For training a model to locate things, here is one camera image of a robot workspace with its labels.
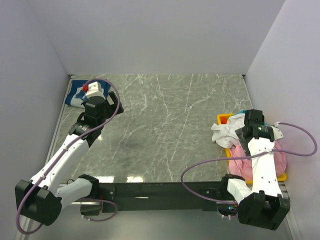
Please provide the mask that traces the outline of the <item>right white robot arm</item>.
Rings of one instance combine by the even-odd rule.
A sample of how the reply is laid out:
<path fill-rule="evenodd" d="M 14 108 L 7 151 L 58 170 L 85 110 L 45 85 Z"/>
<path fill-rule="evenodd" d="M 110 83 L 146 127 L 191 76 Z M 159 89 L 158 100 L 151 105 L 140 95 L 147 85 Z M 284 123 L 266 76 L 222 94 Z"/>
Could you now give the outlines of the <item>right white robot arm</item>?
<path fill-rule="evenodd" d="M 283 198 L 275 165 L 275 141 L 283 138 L 280 129 L 265 125 L 261 110 L 247 110 L 244 126 L 235 132 L 252 164 L 252 187 L 243 177 L 228 175 L 228 182 L 219 187 L 222 198 L 237 202 L 241 224 L 275 231 L 290 210 L 290 201 Z"/>

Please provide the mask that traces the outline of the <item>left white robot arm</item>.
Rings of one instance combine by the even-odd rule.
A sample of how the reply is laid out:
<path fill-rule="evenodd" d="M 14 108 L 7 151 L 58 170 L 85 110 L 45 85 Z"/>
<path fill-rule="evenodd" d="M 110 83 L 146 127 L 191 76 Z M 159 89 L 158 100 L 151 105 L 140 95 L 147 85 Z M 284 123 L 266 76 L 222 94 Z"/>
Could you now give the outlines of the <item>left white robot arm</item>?
<path fill-rule="evenodd" d="M 91 96 L 84 101 L 82 112 L 70 128 L 67 137 L 55 155 L 30 180 L 20 180 L 15 186 L 17 206 L 16 224 L 20 217 L 30 218 L 40 225 L 51 225 L 61 211 L 71 203 L 86 198 L 100 198 L 100 183 L 93 176 L 80 175 L 71 184 L 60 183 L 72 165 L 80 160 L 104 126 L 124 109 L 117 91 L 110 91 L 110 104 L 104 96 Z"/>

